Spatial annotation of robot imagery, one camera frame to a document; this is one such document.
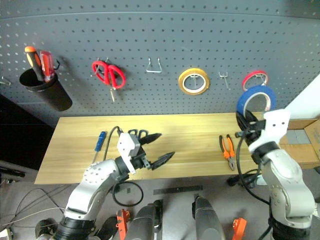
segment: red tape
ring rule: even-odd
[[[242,81],[242,89],[243,89],[243,91],[247,91],[248,90],[246,88],[246,83],[252,77],[254,77],[256,75],[264,75],[265,76],[265,79],[264,79],[263,83],[261,84],[262,86],[266,86],[268,84],[269,77],[268,77],[268,74],[265,71],[262,71],[262,70],[253,71],[253,72],[249,73],[247,76],[245,76],[245,78],[243,79],[243,81]]]

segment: screwdriver handle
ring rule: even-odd
[[[44,75],[44,81],[50,82],[55,75],[54,60],[52,54],[48,51],[40,51],[40,58],[42,63],[42,72]]]
[[[106,139],[107,133],[105,131],[102,131],[99,135],[98,141],[96,142],[95,151],[99,152],[102,148],[102,145],[104,144],[104,141]]]
[[[26,53],[26,58],[28,59],[30,66],[35,72],[38,81],[43,82],[44,74],[42,72],[41,60],[36,49],[33,46],[26,46],[24,48],[24,52]]]

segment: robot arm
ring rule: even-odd
[[[273,239],[307,240],[315,200],[303,181],[301,167],[278,146],[287,132],[290,113],[284,109],[269,111],[263,121],[249,111],[246,115],[247,120],[237,113],[237,120],[240,128],[248,131],[245,141],[253,160],[263,166],[262,176],[270,193]]]
[[[136,135],[122,132],[117,149],[120,157],[115,160],[95,162],[83,174],[82,181],[71,193],[63,218],[53,239],[87,240],[95,229],[95,221],[109,190],[129,178],[136,169],[156,169],[165,164],[174,152],[161,156],[156,162],[148,161],[141,145],[153,142],[161,134],[155,133],[138,139]]]

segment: white wall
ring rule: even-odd
[[[320,117],[320,74],[285,109],[291,119]]]

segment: pegboard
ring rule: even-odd
[[[264,70],[277,97],[288,105],[318,74],[320,2],[239,0],[1,1],[1,94],[48,124],[64,116],[111,116],[234,112],[241,82]],[[61,62],[59,80],[70,109],[57,112],[19,83],[30,68],[24,47],[51,51]],[[125,72],[115,93],[91,77],[93,61],[108,57]],[[148,57],[162,73],[147,73]],[[210,78],[201,95],[184,94],[179,75],[202,68]],[[219,72],[228,72],[228,85]],[[253,111],[261,111],[258,98]]]

